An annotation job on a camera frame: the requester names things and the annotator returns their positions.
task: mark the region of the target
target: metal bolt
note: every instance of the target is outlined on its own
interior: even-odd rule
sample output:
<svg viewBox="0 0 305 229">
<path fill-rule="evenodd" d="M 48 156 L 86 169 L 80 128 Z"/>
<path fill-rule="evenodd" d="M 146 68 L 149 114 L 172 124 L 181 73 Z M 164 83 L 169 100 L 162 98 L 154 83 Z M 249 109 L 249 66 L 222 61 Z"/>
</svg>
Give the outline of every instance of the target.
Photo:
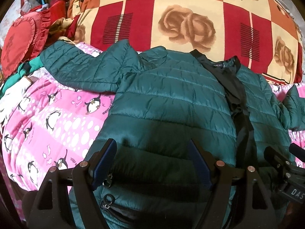
<svg viewBox="0 0 305 229">
<path fill-rule="evenodd" d="M 52 167 L 49 169 L 49 171 L 50 171 L 50 172 L 54 172 L 54 171 L 56 171 L 56 169 L 57 169 L 56 166 L 52 166 Z"/>
<path fill-rule="evenodd" d="M 79 163 L 79 166 L 81 166 L 81 167 L 86 167 L 88 165 L 88 162 L 87 161 L 81 161 L 80 163 Z"/>
<path fill-rule="evenodd" d="M 255 168 L 254 168 L 253 166 L 248 166 L 248 171 L 254 172 L 254 171 L 255 171 Z"/>
<path fill-rule="evenodd" d="M 219 166 L 219 167 L 224 167 L 225 163 L 223 161 L 221 161 L 221 160 L 218 160 L 216 162 L 216 165 Z"/>
</svg>

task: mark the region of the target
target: green puffer jacket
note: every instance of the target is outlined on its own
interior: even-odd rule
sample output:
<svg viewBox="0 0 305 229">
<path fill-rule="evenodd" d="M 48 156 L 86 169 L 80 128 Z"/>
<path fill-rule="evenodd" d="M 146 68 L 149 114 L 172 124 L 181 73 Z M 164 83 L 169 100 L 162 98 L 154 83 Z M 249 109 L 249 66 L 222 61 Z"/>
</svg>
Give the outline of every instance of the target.
<svg viewBox="0 0 305 229">
<path fill-rule="evenodd" d="M 96 58 L 58 41 L 40 58 L 63 85 L 116 92 L 109 116 L 85 158 L 99 151 L 108 138 L 118 143 L 111 168 L 113 185 L 95 191 L 98 203 L 112 194 L 113 208 L 125 217 L 132 213 L 133 218 L 159 218 L 159 228 L 171 228 L 162 224 L 171 219 L 179 221 L 174 228 L 196 226 L 209 192 L 199 185 L 188 160 L 188 141 L 197 140 L 204 150 L 231 166 L 236 163 L 235 126 L 224 88 L 216 78 L 189 53 L 156 47 L 138 55 L 127 40 Z M 234 59 L 224 64 L 233 65 Z M 272 191 L 280 220 L 287 201 L 274 192 L 276 172 L 264 160 L 263 152 L 272 146 L 293 161 L 287 129 L 305 129 L 305 102 L 295 86 L 279 102 L 263 76 L 243 65 L 237 77 L 247 94 L 260 175 Z M 70 198 L 76 224 L 84 228 L 73 191 Z M 138 224 L 124 223 L 108 211 L 103 210 L 103 215 L 110 228 L 150 228 L 140 220 Z"/>
</svg>

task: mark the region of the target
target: jacket zipper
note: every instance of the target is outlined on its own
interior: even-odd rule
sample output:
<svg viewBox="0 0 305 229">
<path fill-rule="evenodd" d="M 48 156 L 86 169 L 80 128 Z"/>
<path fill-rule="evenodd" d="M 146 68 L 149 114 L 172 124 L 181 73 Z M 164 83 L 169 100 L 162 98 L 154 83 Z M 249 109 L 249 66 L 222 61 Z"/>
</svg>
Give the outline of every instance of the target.
<svg viewBox="0 0 305 229">
<path fill-rule="evenodd" d="M 127 219 L 125 216 L 119 214 L 118 212 L 116 212 L 114 209 L 112 209 L 111 207 L 114 206 L 114 201 L 115 201 L 115 198 L 113 195 L 111 194 L 106 194 L 104 195 L 104 198 L 101 202 L 101 205 L 100 207 L 108 212 L 111 216 L 113 216 L 114 218 L 116 218 L 118 221 L 122 222 L 122 223 L 125 223 L 125 224 L 128 224 L 128 225 L 133 225 L 134 222 L 131 221 L 130 219 Z"/>
</svg>

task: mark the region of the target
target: pillow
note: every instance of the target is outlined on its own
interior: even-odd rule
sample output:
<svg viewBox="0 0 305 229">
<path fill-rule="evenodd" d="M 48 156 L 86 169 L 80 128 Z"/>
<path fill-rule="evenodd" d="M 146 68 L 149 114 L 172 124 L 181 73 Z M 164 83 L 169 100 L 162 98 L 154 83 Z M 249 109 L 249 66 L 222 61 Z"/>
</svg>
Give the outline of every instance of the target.
<svg viewBox="0 0 305 229">
<path fill-rule="evenodd" d="M 4 41 L 1 64 L 4 77 L 15 72 L 18 65 L 37 57 L 47 40 L 50 12 L 31 12 L 18 18 Z"/>
</svg>

